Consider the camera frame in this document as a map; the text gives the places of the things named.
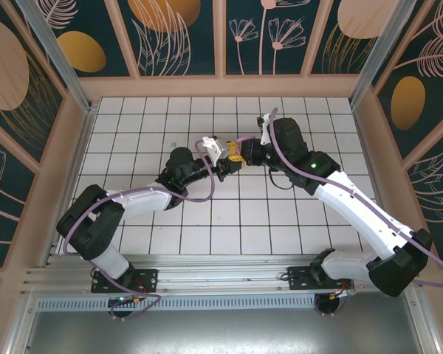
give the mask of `metal base plate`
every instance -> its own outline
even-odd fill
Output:
[[[144,292],[144,290],[141,289],[142,284],[142,286],[145,287],[146,292],[155,293],[157,287],[157,274],[157,269],[136,269],[134,271],[133,282],[128,286],[128,289]],[[96,271],[94,274],[91,292],[94,294],[125,293],[125,291],[112,285],[99,271]]]
[[[338,289],[343,287],[343,282],[351,287],[351,280],[349,279],[326,279],[323,284],[319,284],[312,276],[311,268],[307,267],[288,267],[287,275],[289,277],[290,290],[325,290]]]

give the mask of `purple cable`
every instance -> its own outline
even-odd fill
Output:
[[[240,144],[242,142],[247,142],[248,140],[256,139],[254,135],[252,136],[243,136],[242,138],[239,138],[236,140],[236,153],[240,152]]]
[[[198,140],[195,143],[195,149],[197,151],[197,153],[200,155],[200,157],[202,158],[202,161],[205,165],[205,167],[207,168],[208,171],[208,175],[210,176],[210,182],[211,182],[211,186],[210,186],[210,194],[206,197],[206,198],[188,198],[185,197],[183,195],[177,194],[175,192],[172,192],[170,190],[167,190],[165,188],[159,188],[159,187],[141,187],[141,188],[135,188],[133,190],[124,190],[122,192],[118,192],[115,193],[113,195],[109,195],[108,197],[105,197],[104,199],[99,200],[98,202],[96,202],[94,205],[92,205],[91,207],[89,207],[75,222],[74,226],[71,227],[71,229],[69,230],[69,233],[67,234],[65,240],[64,240],[64,245],[63,245],[63,251],[64,254],[75,254],[77,255],[77,253],[71,253],[67,250],[67,247],[69,245],[69,241],[71,239],[71,237],[73,236],[75,230],[79,227],[79,225],[82,223],[82,221],[90,215],[90,213],[95,210],[96,208],[98,208],[100,205],[102,205],[103,203],[106,203],[107,201],[110,201],[113,198],[122,198],[126,195],[131,195],[133,193],[137,193],[137,192],[143,192],[145,190],[155,190],[155,191],[160,191],[160,192],[165,192],[165,193],[169,193],[177,198],[181,198],[184,201],[192,201],[194,203],[203,203],[205,201],[208,201],[212,198],[214,192],[215,192],[215,178],[213,176],[213,172],[210,168],[210,165],[207,162],[207,159],[202,155],[202,152],[199,149],[199,144],[201,144],[203,141],[202,140]],[[93,262],[90,262],[96,269],[99,269],[98,266],[96,264],[94,264]],[[133,291],[131,289],[125,288],[124,286],[118,284],[117,282],[115,282],[114,279],[112,279],[105,271],[99,269],[99,272],[114,286],[116,286],[117,288],[119,288],[122,291],[125,291],[127,293],[133,294],[135,296],[144,296],[145,298],[147,297],[155,297],[156,300],[154,300],[151,304],[149,304],[148,306],[146,306],[145,308],[143,308],[142,310],[137,311],[134,315],[130,315],[127,316],[127,319],[133,319],[136,316],[140,316],[143,313],[145,313],[146,311],[148,311],[150,308],[152,308],[153,306],[155,306],[155,304],[157,304],[159,301],[161,301],[161,296],[158,294],[147,294],[147,293],[140,293],[138,291]],[[110,313],[112,314],[112,316],[114,317],[113,314],[113,310],[114,310],[114,306],[112,306],[112,308],[110,309]]]
[[[355,194],[353,190],[349,189],[347,186],[343,186],[341,183],[338,183],[336,181],[331,181],[329,179],[318,177],[318,176],[312,175],[310,173],[304,172],[304,171],[299,170],[298,168],[296,168],[293,164],[291,164],[289,162],[289,160],[287,160],[287,158],[282,154],[281,148],[279,147],[279,144],[278,144],[278,142],[277,142],[277,140],[275,138],[274,118],[275,118],[275,114],[277,112],[278,112],[278,109],[276,107],[276,108],[274,108],[272,110],[272,113],[269,115],[269,131],[271,133],[272,144],[274,145],[275,152],[279,155],[279,157],[281,158],[283,163],[290,170],[294,171],[295,173],[298,173],[301,176],[304,176],[304,177],[307,177],[307,178],[310,178],[310,179],[314,179],[315,181],[319,181],[319,182],[323,182],[323,183],[330,183],[330,184],[340,188],[341,190],[344,190],[349,195],[354,196],[361,203],[363,203],[363,205],[365,207],[367,207],[369,210],[371,210],[380,220],[382,220],[390,229],[392,229],[394,232],[396,232],[400,237],[402,237],[407,242],[411,243],[413,246],[415,246],[417,249],[419,249],[421,252],[425,253],[428,257],[430,257],[431,259],[433,259],[435,262],[437,262],[439,265],[441,265],[443,267],[443,261],[442,260],[440,260],[436,255],[434,255],[433,253],[428,251],[425,247],[423,247],[422,245],[417,243],[415,240],[411,239],[406,234],[404,234],[402,232],[402,230],[400,230],[392,222],[390,222],[384,215],[382,215],[380,212],[378,212],[372,206],[372,204],[370,204],[367,200],[365,200],[361,195]],[[418,285],[429,285],[429,286],[435,286],[437,288],[443,288],[443,282],[427,282],[427,281],[424,281],[424,280],[414,280],[413,282],[415,284],[418,284]]]

